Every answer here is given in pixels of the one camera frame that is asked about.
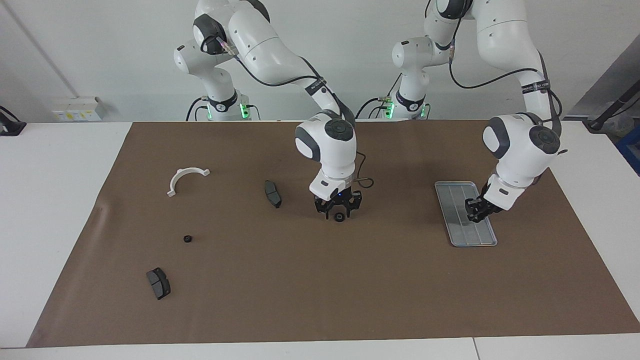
white wall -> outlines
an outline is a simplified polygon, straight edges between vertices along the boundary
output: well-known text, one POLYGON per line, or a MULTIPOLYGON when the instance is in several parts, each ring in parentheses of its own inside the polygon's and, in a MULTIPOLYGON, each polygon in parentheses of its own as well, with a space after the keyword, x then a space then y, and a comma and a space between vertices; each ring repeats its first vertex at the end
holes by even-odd
MULTIPOLYGON (((393 45, 423 35, 426 0, 263 0, 284 42, 309 59, 350 107, 386 94, 398 70, 393 45)), ((98 96, 114 121, 182 120, 204 91, 179 72, 173 49, 189 39, 197 0, 0 0, 37 39, 82 96, 98 96)), ((554 90, 570 109, 640 33, 637 0, 527 0, 534 41, 545 56, 554 90)), ((458 39, 457 77, 468 84, 500 74, 477 55, 475 23, 458 39)), ((48 97, 69 91, 0 6, 0 102, 27 121, 51 119, 48 97), (38 104, 32 108, 28 103, 38 104)), ((236 87, 266 119, 305 119, 315 104, 295 86, 266 88, 238 64, 225 64, 236 87)), ((481 90, 451 83, 446 67, 429 70, 432 117, 485 119, 523 110, 515 79, 481 90)))

black cable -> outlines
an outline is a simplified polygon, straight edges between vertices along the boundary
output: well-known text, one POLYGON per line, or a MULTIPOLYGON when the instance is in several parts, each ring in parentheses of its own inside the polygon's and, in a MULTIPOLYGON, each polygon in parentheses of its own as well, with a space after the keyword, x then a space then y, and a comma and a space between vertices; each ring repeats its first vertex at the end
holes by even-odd
POLYGON ((370 104, 370 103, 372 103, 372 102, 376 102, 376 101, 378 101, 378 98, 377 98, 377 97, 374 97, 373 99, 369 99, 369 100, 367 100, 367 102, 365 102, 365 103, 364 103, 364 105, 362 105, 362 106, 360 107, 360 109, 358 110, 358 113, 356 114, 356 119, 359 119, 359 118, 360 118, 360 114, 362 114, 362 111, 364 110, 364 108, 366 108, 366 107, 367 107, 367 105, 369 105, 369 104, 370 104))
POLYGON ((208 107, 206 107, 206 106, 200 106, 200 107, 198 107, 198 108, 196 109, 196 115, 195 115, 195 116, 196 116, 196 121, 198 121, 198 111, 200 111, 200 110, 207 110, 207 111, 209 111, 209 108, 208 108, 208 107))
POLYGON ((560 108, 558 109, 558 113, 557 113, 557 115, 558 115, 558 116, 561 116, 561 115, 562 115, 562 112, 563 112, 562 101, 560 101, 560 98, 558 97, 558 95, 556 95, 556 93, 555 93, 553 90, 549 89, 548 91, 549 91, 549 93, 551 94, 551 96, 552 96, 552 97, 554 97, 554 99, 557 101, 557 103, 558 103, 558 107, 560 107, 560 108))
MULTIPOLYGON (((389 92, 387 92, 387 97, 391 96, 391 93, 396 88, 396 85, 398 84, 398 81, 400 81, 401 77, 402 77, 402 72, 400 73, 400 75, 398 75, 398 77, 396 78, 396 81, 394 82, 394 84, 391 85, 391 88, 389 89, 389 92)), ((379 117, 379 116, 380 116, 380 111, 378 111, 378 113, 376 114, 376 118, 379 117)))
POLYGON ((202 41, 202 43, 200 43, 200 51, 203 53, 206 53, 206 51, 204 51, 204 46, 207 46, 207 50, 209 50, 209 44, 208 42, 213 38, 213 35, 209 35, 208 37, 205 37, 204 40, 202 41))
MULTIPOLYGON (((467 8, 467 1, 465 1, 465 4, 463 5, 463 7, 462 7, 462 8, 463 8, 463 11, 465 11, 465 9, 467 8)), ((460 14, 460 15, 461 15, 461 16, 460 16, 460 18, 458 19, 458 25, 456 26, 456 31, 454 31, 454 33, 453 33, 453 39, 451 40, 451 44, 452 44, 454 47, 455 47, 455 45, 456 45, 456 37, 458 36, 458 30, 460 29, 460 25, 462 24, 462 20, 463 20, 463 16, 462 16, 462 14, 460 14)), ((501 76, 499 76, 499 77, 497 77, 497 78, 495 78, 495 79, 493 79, 493 80, 486 81, 486 82, 484 82, 484 83, 482 83, 482 84, 479 84, 479 85, 474 85, 474 86, 465 86, 465 85, 462 85, 461 83, 459 83, 459 82, 458 82, 458 80, 456 79, 456 77, 453 75, 453 59, 451 59, 451 60, 449 61, 449 75, 451 75, 451 79, 453 80, 453 82, 454 82, 456 85, 458 85, 459 87, 461 87, 461 88, 463 88, 463 89, 467 89, 467 90, 481 88, 481 87, 483 87, 483 86, 486 86, 486 85, 489 85, 489 84, 495 83, 496 81, 500 81, 500 80, 502 80, 502 79, 504 79, 504 78, 506 78, 506 77, 508 77, 508 76, 511 76, 511 75, 513 75, 513 74, 518 74, 519 72, 525 72, 525 71, 533 71, 533 72, 536 72, 536 73, 538 72, 538 70, 537 70, 537 69, 534 69, 534 68, 530 68, 530 67, 528 67, 528 68, 518 69, 518 70, 514 70, 514 71, 511 71, 511 72, 508 72, 507 74, 501 75, 501 76)))
POLYGON ((260 116, 260 109, 258 109, 258 107, 256 105, 247 105, 246 107, 247 108, 254 108, 255 112, 258 113, 258 120, 262 121, 262 117, 260 116))
POLYGON ((620 114, 622 114, 622 113, 627 112, 627 110, 629 110, 629 109, 633 108, 633 107, 638 103, 638 101, 640 101, 640 97, 638 97, 638 98, 636 99, 636 101, 634 101, 634 103, 633 103, 633 104, 631 104, 628 108, 626 108, 626 109, 624 109, 624 110, 621 110, 620 112, 615 113, 614 115, 611 115, 611 117, 616 117, 616 116, 618 116, 618 115, 620 115, 620 114))
POLYGON ((367 119, 371 119, 371 117, 373 116, 373 112, 374 112, 374 111, 376 111, 376 110, 384 110, 384 109, 386 109, 386 108, 387 108, 386 106, 378 106, 377 108, 373 108, 373 110, 371 110, 371 112, 370 112, 370 114, 369 114, 369 117, 368 117, 367 119))
POLYGON ((191 106, 189 107, 189 111, 187 111, 187 119, 185 120, 186 122, 189 122, 189 118, 191 117, 191 112, 193 111, 193 108, 196 106, 196 104, 202 100, 202 96, 195 99, 192 103, 191 106))
POLYGON ((459 87, 461 87, 461 88, 463 88, 463 89, 468 89, 468 90, 470 90, 470 89, 477 89, 477 88, 481 88, 481 87, 483 87, 483 86, 486 86, 486 85, 492 84, 492 83, 494 83, 494 82, 496 82, 496 81, 500 81, 500 80, 502 80, 502 79, 504 79, 504 78, 506 78, 506 77, 508 77, 508 76, 511 76, 511 75, 513 75, 513 74, 518 74, 519 72, 525 72, 525 71, 538 72, 536 69, 528 67, 528 68, 524 68, 524 69, 519 69, 519 70, 514 70, 514 71, 511 71, 511 72, 508 72, 507 74, 504 74, 504 75, 499 76, 499 77, 497 77, 497 78, 495 78, 495 79, 493 79, 493 80, 489 80, 489 81, 487 81, 487 82, 485 82, 485 83, 482 83, 482 84, 479 84, 479 85, 474 85, 474 86, 465 86, 465 85, 462 85, 461 83, 459 83, 459 82, 458 82, 458 80, 456 80, 455 76, 453 76, 453 67, 452 67, 452 65, 451 65, 451 64, 452 64, 452 61, 450 61, 450 62, 449 62, 449 74, 451 75, 451 79, 452 79, 452 80, 453 80, 453 82, 454 82, 454 83, 456 83, 456 85, 458 85, 459 87))
MULTIPOLYGON (((317 80, 323 79, 323 77, 320 76, 320 73, 316 70, 316 68, 313 65, 311 65, 311 63, 307 59, 305 59, 302 56, 299 56, 299 58, 301 58, 302 61, 304 61, 307 64, 309 69, 311 69, 311 71, 316 75, 316 79, 317 80)), ((335 100, 335 102, 338 104, 338 107, 340 108, 340 114, 339 115, 343 116, 344 113, 342 111, 342 106, 340 105, 340 104, 342 104, 342 102, 340 101, 340 99, 338 99, 338 95, 335 95, 335 93, 332 92, 331 89, 329 89, 328 87, 326 87, 326 89, 329 90, 329 94, 331 94, 331 96, 333 97, 333 100, 335 100)))
POLYGON ((426 104, 425 106, 429 106, 429 112, 427 113, 427 117, 424 120, 429 120, 429 115, 431 115, 431 104, 426 104))
POLYGON ((242 65, 242 67, 245 69, 245 71, 247 71, 247 73, 249 75, 251 75, 251 77, 256 80, 257 82, 259 82, 260 84, 264 85, 264 86, 269 86, 271 88, 276 88, 278 86, 284 86, 284 85, 289 85, 291 83, 295 83, 296 81, 302 80, 302 79, 314 79, 314 80, 319 80, 319 78, 315 77, 315 76, 311 76, 311 75, 306 75, 306 76, 300 76, 298 78, 295 79, 291 79, 291 80, 287 80, 283 83, 279 83, 279 84, 269 84, 269 83, 265 83, 264 81, 258 79, 255 77, 255 75, 253 75, 251 73, 251 71, 246 67, 245 64, 242 63, 242 61, 240 61, 240 59, 238 57, 236 57, 236 60, 240 63, 240 65, 242 65))
POLYGON ((7 108, 5 108, 4 106, 0 106, 0 110, 4 111, 5 113, 9 114, 12 118, 14 118, 17 122, 20 122, 20 119, 18 119, 12 112, 10 112, 7 108))
POLYGON ((429 0, 429 2, 427 3, 427 7, 424 8, 424 18, 427 18, 427 11, 429 10, 429 5, 431 5, 431 0, 429 0))
POLYGON ((360 167, 358 167, 358 174, 356 175, 356 179, 353 182, 358 183, 363 189, 371 189, 376 184, 376 182, 370 177, 360 177, 360 171, 362 170, 362 165, 364 165, 364 162, 367 161, 367 156, 359 151, 356 151, 356 154, 362 156, 362 162, 360 162, 360 167), (370 181, 371 185, 364 186, 362 184, 362 181, 370 181))

metal tray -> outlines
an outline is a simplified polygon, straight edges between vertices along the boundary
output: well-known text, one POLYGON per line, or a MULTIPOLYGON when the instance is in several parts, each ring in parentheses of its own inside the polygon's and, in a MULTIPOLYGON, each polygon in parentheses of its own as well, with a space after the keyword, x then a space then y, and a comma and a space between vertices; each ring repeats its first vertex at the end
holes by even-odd
POLYGON ((476 224, 467 218, 466 199, 480 194, 470 181, 439 181, 436 192, 442 208, 449 238, 455 247, 491 247, 498 245, 488 218, 476 224))

white table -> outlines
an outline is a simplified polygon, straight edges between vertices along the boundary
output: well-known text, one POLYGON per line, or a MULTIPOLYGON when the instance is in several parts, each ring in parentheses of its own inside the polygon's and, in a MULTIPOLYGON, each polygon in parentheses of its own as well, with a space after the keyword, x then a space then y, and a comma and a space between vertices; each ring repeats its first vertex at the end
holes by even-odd
MULTIPOLYGON (((0 138, 0 347, 25 346, 131 124, 30 124, 0 138)), ((640 177, 565 123, 552 171, 636 316, 640 177)), ((639 359, 640 334, 4 349, 3 359, 639 359)))

white curved part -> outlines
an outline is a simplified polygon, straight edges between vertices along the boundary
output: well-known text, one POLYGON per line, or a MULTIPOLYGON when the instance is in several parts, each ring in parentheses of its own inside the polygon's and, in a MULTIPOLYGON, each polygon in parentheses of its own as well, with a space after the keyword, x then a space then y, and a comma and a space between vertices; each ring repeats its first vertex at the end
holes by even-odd
POLYGON ((486 129, 484 129, 482 139, 489 151, 496 152, 498 151, 498 149, 500 149, 500 141, 498 141, 498 136, 495 135, 495 131, 490 126, 487 126, 486 129))
POLYGON ((175 196, 175 185, 178 183, 178 180, 180 180, 180 178, 188 174, 200 174, 202 176, 209 176, 209 174, 211 174, 211 171, 209 171, 209 169, 202 170, 201 168, 196 167, 179 169, 178 172, 174 175, 173 179, 171 179, 170 190, 168 193, 166 193, 167 195, 169 195, 169 197, 175 196))
POLYGON ((302 142, 300 139, 296 139, 296 147, 298 151, 307 159, 312 159, 314 157, 314 151, 311 148, 302 142))

